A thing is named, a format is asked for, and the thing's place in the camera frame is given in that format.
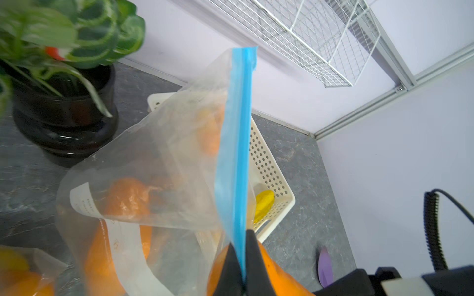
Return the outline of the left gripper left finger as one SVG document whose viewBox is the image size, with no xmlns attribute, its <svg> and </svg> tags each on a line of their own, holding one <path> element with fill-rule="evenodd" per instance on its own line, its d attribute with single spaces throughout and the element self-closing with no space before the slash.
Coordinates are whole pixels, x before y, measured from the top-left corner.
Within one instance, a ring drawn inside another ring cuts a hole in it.
<svg viewBox="0 0 474 296">
<path fill-rule="evenodd" d="M 244 284 L 241 267 L 232 244 L 217 255 L 212 265 L 213 296 L 243 296 Z"/>
</svg>

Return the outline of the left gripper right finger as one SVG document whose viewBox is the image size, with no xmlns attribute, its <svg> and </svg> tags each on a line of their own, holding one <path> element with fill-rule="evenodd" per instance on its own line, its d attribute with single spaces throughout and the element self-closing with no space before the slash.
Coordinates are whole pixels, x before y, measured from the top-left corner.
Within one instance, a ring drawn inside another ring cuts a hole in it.
<svg viewBox="0 0 474 296">
<path fill-rule="evenodd" d="M 255 232 L 246 231 L 246 283 L 247 296 L 276 296 L 268 275 L 263 251 Z"/>
</svg>

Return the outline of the big orange mango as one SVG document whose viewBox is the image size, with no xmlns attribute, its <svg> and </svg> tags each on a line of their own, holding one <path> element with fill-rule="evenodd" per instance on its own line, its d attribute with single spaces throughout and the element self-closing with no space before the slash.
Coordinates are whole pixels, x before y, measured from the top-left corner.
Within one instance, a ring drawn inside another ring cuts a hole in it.
<svg viewBox="0 0 474 296">
<path fill-rule="evenodd" d="M 276 296 L 311 296 L 313 294 L 297 282 L 291 275 L 283 271 L 283 269 L 270 258 L 263 245 L 260 244 L 260 246 L 263 251 L 266 269 Z M 246 280 L 243 280 L 244 296 L 246 296 L 245 283 Z M 212 296 L 212 269 L 207 281 L 206 294 Z"/>
</svg>

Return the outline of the clear zip-top bag blue zipper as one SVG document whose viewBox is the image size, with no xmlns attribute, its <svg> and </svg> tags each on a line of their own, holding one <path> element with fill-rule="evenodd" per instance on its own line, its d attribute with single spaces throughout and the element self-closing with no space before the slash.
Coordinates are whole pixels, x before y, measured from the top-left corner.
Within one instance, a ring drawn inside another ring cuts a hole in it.
<svg viewBox="0 0 474 296">
<path fill-rule="evenodd" d="M 1 246 L 2 296 L 53 296 L 67 264 L 36 248 Z"/>
</svg>

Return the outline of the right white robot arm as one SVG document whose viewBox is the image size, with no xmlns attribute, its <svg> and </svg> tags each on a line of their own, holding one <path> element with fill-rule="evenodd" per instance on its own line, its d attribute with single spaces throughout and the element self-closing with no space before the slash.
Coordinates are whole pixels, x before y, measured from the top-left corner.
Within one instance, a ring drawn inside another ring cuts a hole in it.
<svg viewBox="0 0 474 296">
<path fill-rule="evenodd" d="M 401 228 L 369 214 L 372 222 L 349 237 L 358 268 L 333 279 L 328 250 L 318 250 L 317 276 L 322 288 L 316 296 L 471 296 L 474 266 L 450 267 L 444 255 L 439 225 L 440 198 L 451 201 L 473 222 L 473 215 L 450 193 L 432 189 L 423 195 L 419 233 L 422 238 L 402 234 Z"/>
</svg>

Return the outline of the yellow mango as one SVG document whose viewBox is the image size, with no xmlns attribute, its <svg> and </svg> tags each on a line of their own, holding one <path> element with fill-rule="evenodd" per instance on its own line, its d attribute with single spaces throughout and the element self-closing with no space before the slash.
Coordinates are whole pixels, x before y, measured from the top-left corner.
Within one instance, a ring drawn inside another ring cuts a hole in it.
<svg viewBox="0 0 474 296">
<path fill-rule="evenodd" d="M 270 212 L 275 202 L 275 194 L 271 190 L 263 191 L 256 196 L 254 224 L 259 223 Z"/>
</svg>

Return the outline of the purple pink brush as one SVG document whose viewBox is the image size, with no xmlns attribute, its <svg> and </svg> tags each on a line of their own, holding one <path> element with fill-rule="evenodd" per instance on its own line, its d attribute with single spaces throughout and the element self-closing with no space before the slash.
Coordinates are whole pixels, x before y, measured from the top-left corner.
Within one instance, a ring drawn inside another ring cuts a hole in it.
<svg viewBox="0 0 474 296">
<path fill-rule="evenodd" d="M 317 274 L 318 280 L 323 288 L 333 284 L 332 261 L 328 249 L 325 246 L 321 247 L 318 253 Z"/>
</svg>

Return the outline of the white plastic perforated basket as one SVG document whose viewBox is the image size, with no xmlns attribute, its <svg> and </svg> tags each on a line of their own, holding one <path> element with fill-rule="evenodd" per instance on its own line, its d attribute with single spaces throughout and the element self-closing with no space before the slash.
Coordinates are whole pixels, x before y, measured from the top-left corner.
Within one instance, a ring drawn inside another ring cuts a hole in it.
<svg viewBox="0 0 474 296">
<path fill-rule="evenodd" d="M 218 132 L 222 126 L 227 91 L 198 91 L 159 93 L 148 97 L 149 111 L 157 111 L 172 96 L 185 98 L 183 103 L 191 107 L 193 122 L 205 119 L 213 128 L 212 134 L 197 127 L 190 134 L 179 137 L 176 143 L 165 145 L 161 159 L 171 172 L 170 181 L 158 181 L 158 187 L 183 186 L 191 196 L 191 205 L 177 202 L 170 206 L 167 213 L 157 213 L 144 218 L 143 223 L 161 228 L 181 229 L 216 229 L 218 214 L 214 207 L 214 176 L 216 174 L 218 147 L 212 148 L 207 143 L 218 145 Z M 248 226 L 256 232 L 257 239 L 264 242 L 285 218 L 295 204 L 295 195 L 256 123 L 251 122 L 249 146 L 249 201 Z M 263 191 L 271 190 L 275 202 L 270 212 L 257 224 L 254 224 L 256 196 Z"/>
</svg>

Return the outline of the green potted plant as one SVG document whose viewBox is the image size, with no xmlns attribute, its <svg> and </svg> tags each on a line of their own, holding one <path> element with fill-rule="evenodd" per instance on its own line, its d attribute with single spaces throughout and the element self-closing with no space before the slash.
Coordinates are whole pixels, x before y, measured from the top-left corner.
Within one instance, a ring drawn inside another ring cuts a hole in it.
<svg viewBox="0 0 474 296">
<path fill-rule="evenodd" d="M 74 166 L 114 137 L 114 65 L 145 33 L 131 1 L 2 1 L 1 111 L 51 162 Z"/>
</svg>

